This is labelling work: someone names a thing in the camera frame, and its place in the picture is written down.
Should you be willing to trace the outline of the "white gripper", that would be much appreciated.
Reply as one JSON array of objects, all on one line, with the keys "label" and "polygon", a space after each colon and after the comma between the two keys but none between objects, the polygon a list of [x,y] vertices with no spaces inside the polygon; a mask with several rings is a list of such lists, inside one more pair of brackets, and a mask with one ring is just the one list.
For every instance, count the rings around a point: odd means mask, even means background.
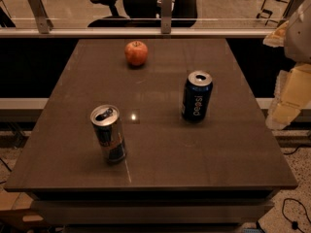
[{"label": "white gripper", "polygon": [[[311,63],[311,0],[305,0],[263,43],[279,48],[295,62]],[[275,84],[274,99],[268,109],[266,126],[282,130],[311,102],[311,65],[297,63],[289,72],[281,70]]]}]

